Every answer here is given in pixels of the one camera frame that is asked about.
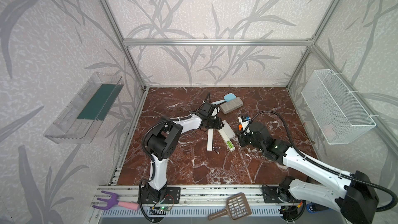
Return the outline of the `slim remote back cover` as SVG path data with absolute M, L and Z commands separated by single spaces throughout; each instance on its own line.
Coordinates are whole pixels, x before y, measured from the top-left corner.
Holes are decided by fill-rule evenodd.
M 208 137 L 207 137 L 207 151 L 212 151 L 213 149 L 213 136 L 214 136 L 214 131 L 213 129 L 208 130 Z

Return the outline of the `slim white remote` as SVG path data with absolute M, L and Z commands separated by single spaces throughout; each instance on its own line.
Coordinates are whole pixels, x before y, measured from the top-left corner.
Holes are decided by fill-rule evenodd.
M 222 139 L 224 140 L 228 150 L 230 152 L 233 152 L 235 150 L 235 146 L 232 144 L 232 142 L 231 142 L 230 138 L 228 137 L 228 135 L 226 134 L 226 132 L 223 129 L 219 129 L 218 132 L 221 135 Z

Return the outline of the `AA battery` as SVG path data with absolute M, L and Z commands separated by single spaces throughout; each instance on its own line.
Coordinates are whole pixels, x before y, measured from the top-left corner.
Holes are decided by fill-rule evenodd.
M 213 147 L 213 150 L 217 153 L 220 154 L 219 149 L 217 147 Z

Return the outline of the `white remote control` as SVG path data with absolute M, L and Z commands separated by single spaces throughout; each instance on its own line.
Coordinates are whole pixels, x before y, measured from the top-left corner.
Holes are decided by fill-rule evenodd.
M 227 123 L 226 120 L 222 121 L 223 123 L 223 128 L 222 130 L 224 131 L 224 133 L 227 135 L 227 137 L 229 139 L 234 139 L 236 137 L 235 132 L 232 130 L 232 128 L 230 127 L 230 125 Z

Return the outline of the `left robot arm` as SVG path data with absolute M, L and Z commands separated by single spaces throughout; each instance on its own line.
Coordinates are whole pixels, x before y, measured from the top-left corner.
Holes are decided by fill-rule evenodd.
M 142 149 L 150 159 L 150 175 L 143 186 L 142 196 L 152 202 L 166 197 L 167 164 L 182 134 L 205 128 L 220 130 L 224 127 L 218 117 L 220 107 L 203 102 L 201 107 L 186 116 L 162 117 L 142 138 Z

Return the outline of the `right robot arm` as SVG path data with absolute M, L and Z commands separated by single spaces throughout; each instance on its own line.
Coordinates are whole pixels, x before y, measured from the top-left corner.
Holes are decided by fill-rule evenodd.
M 248 116 L 240 116 L 237 136 L 240 146 L 251 145 L 268 160 L 293 168 L 316 181 L 315 184 L 287 177 L 279 185 L 279 196 L 312 202 L 337 212 L 352 224 L 370 224 L 376 213 L 388 211 L 398 204 L 398 196 L 390 189 L 374 184 L 369 177 L 339 170 L 303 152 L 286 130 L 287 142 L 272 138 L 267 127 Z

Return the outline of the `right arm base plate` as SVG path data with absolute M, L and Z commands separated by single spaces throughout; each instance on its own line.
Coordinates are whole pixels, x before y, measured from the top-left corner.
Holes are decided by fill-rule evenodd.
M 262 196 L 265 203 L 290 203 L 289 195 L 278 187 L 262 185 Z

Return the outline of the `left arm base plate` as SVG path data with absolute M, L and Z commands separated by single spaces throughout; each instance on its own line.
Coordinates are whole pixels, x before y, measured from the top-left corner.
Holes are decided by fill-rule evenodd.
M 178 204 L 181 196 L 180 187 L 164 187 L 161 190 L 155 190 L 149 186 L 141 188 L 139 193 L 142 204 Z

